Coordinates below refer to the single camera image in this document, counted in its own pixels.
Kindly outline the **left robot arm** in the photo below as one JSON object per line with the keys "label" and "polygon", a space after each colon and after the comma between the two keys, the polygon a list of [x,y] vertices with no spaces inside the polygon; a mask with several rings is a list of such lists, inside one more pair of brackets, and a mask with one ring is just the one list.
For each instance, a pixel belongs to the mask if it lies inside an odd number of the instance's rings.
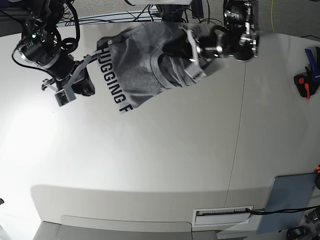
{"label": "left robot arm", "polygon": [[225,0],[224,24],[215,25],[208,35],[191,34],[200,60],[232,56],[246,62],[258,56],[260,33],[257,0]]}

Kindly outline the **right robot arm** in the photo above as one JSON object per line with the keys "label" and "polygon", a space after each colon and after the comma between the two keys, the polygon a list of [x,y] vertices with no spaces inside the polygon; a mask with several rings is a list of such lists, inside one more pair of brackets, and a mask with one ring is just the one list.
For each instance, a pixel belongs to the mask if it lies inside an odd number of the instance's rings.
{"label": "right robot arm", "polygon": [[[98,55],[87,55],[74,60],[72,53],[78,48],[81,31],[76,9],[71,0],[22,0],[18,6],[28,16],[18,22],[23,25],[21,40],[14,49],[21,58],[30,63],[29,69],[44,72],[50,79],[44,80],[45,90],[56,84],[58,98],[71,94],[89,97],[95,94],[87,65],[97,60]],[[70,11],[69,21],[75,26],[75,37],[62,38],[57,24]]]}

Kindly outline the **central robot base mount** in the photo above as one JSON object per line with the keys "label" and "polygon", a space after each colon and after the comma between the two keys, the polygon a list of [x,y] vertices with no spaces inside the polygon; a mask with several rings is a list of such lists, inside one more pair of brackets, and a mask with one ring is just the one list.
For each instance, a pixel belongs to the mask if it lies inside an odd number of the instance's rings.
{"label": "central robot base mount", "polygon": [[151,20],[155,17],[160,18],[163,22],[170,23],[188,23],[187,10],[191,10],[193,0],[189,4],[156,4],[156,13],[151,12],[151,6],[148,7],[148,13]]}

